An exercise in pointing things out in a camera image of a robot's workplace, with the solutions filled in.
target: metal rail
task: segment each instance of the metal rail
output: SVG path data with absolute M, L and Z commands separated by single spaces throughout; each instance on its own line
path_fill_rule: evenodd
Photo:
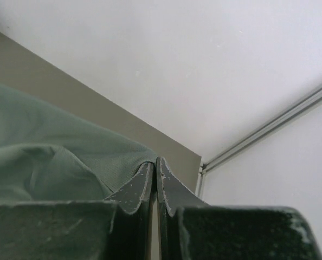
M 299 100 L 297 103 L 287 108 L 279 115 L 269 120 L 267 123 L 263 124 L 253 133 L 241 139 L 239 142 L 235 143 L 234 145 L 220 153 L 218 156 L 211 159 L 209 162 L 205 163 L 203 165 L 202 174 L 207 174 L 208 172 L 212 171 L 225 161 L 241 153 L 243 150 L 256 143 L 263 137 L 267 136 L 271 132 L 275 131 L 285 123 L 299 116 L 301 113 L 306 112 L 311 107 L 318 104 L 320 101 L 322 101 L 322 85 Z

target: green upholstery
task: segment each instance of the green upholstery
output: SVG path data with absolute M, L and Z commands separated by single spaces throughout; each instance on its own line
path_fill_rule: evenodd
M 101 200 L 156 157 L 137 142 L 0 84 L 0 204 Z

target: green fabric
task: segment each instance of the green fabric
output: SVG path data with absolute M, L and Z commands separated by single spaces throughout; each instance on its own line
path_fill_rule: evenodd
M 139 143 L 0 84 L 0 204 L 104 199 L 155 159 Z

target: white wall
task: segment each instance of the white wall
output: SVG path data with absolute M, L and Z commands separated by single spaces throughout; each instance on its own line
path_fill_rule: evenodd
M 322 105 L 209 173 L 203 199 L 294 207 L 322 249 Z
M 322 0 L 0 0 L 0 31 L 204 161 L 322 83 Z

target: white ceiling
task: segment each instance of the white ceiling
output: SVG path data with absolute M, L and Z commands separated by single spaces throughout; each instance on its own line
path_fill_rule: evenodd
M 204 160 L 322 82 L 322 1 L 0 0 L 0 31 Z

